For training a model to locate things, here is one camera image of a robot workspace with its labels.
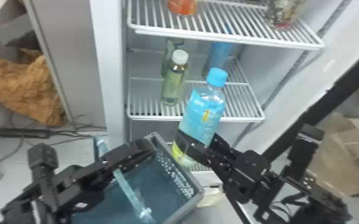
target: brown cloth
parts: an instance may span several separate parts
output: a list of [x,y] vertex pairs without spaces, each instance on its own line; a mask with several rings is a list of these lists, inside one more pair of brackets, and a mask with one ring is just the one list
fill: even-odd
[[16,64],[0,58],[0,102],[43,125],[64,125],[64,108],[45,57],[40,52],[23,51],[27,58],[36,59],[28,64]]

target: refrigerator door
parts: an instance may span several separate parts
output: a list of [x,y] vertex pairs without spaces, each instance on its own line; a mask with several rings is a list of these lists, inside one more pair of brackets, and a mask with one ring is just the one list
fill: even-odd
[[359,61],[359,1],[350,3],[323,39],[326,49],[307,58],[309,63],[299,68],[265,110],[264,123],[247,134],[237,149],[263,153]]

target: water bottle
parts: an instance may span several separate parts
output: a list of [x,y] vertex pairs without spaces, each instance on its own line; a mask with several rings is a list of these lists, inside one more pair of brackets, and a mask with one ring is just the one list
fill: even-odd
[[[225,97],[222,92],[228,73],[219,68],[211,68],[207,77],[207,85],[192,91],[187,108],[178,129],[194,139],[210,145],[218,123],[225,109]],[[174,141],[172,153],[179,164],[189,167],[196,162],[186,155]]]

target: open refrigerator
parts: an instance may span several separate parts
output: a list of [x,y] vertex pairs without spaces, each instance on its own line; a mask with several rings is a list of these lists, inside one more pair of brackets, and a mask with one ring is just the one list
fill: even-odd
[[[359,1],[310,0],[285,32],[270,28],[259,1],[200,0],[186,17],[165,0],[57,2],[27,0],[26,8],[68,118],[89,114],[106,125],[111,147],[151,132],[172,143],[191,90],[205,83],[212,42],[236,44],[218,133],[239,151],[263,153],[359,62]],[[167,37],[184,38],[190,53],[174,107],[160,102]],[[216,181],[205,167],[191,171]]]

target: plastic bottle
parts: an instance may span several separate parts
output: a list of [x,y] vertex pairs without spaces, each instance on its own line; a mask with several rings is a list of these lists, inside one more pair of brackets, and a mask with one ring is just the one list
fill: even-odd
[[[225,109],[225,96],[222,87],[225,85],[228,73],[219,68],[211,68],[208,74],[208,84],[192,91],[185,113],[178,129],[205,145],[210,145],[218,123]],[[178,147],[174,141],[172,152],[179,164],[189,167],[196,162],[186,155],[185,149]]]
[[162,60],[161,74],[164,77],[167,73],[168,66],[171,61],[172,53],[183,46],[185,40],[182,38],[166,38],[166,46],[164,49],[164,56]]
[[202,69],[202,77],[206,79],[208,72],[211,68],[217,67],[223,69],[224,63],[227,60],[231,50],[233,49],[233,43],[213,42],[210,47],[210,53],[205,65]]
[[189,71],[189,55],[184,50],[175,50],[166,71],[162,86],[162,103],[173,106],[182,96],[184,81]]
[[193,15],[197,11],[199,0],[168,0],[167,7],[170,11],[181,15]]

